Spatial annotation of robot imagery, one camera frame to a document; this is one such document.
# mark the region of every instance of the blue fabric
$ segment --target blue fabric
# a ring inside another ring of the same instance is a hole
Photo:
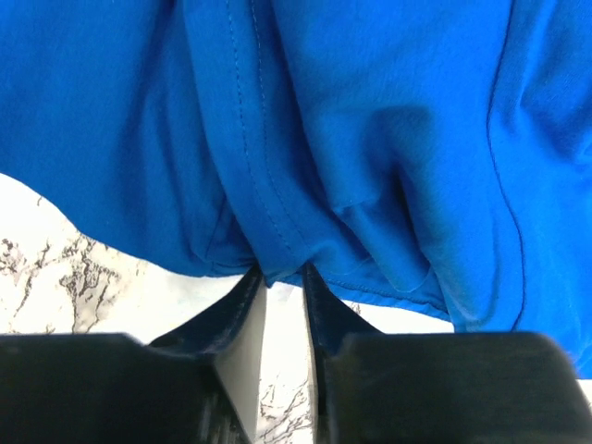
[[[0,171],[194,276],[298,281],[592,377],[592,2],[4,0]]]

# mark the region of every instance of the marble pattern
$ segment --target marble pattern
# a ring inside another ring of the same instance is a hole
[[[190,319],[238,277],[184,277],[80,234],[49,202],[0,175],[0,332],[123,331],[141,342]],[[388,333],[451,331],[401,310],[351,304]],[[268,292],[257,442],[311,443],[311,359],[302,294]],[[585,389],[592,391],[587,382]]]

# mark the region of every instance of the marble countertop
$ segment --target marble countertop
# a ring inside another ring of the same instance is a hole
[[[0,175],[0,332],[162,335],[239,277],[184,277],[81,235],[49,202]],[[310,353],[300,289],[268,292],[257,442],[311,443]],[[352,304],[388,333],[452,331],[436,319]],[[583,382],[588,393],[592,381]]]

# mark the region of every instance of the blue cloth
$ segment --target blue cloth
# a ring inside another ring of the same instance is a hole
[[[3,0],[0,172],[194,276],[535,330],[592,377],[592,2]]]

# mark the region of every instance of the blue garment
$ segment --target blue garment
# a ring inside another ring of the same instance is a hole
[[[4,0],[0,172],[194,276],[535,330],[592,377],[592,2]]]

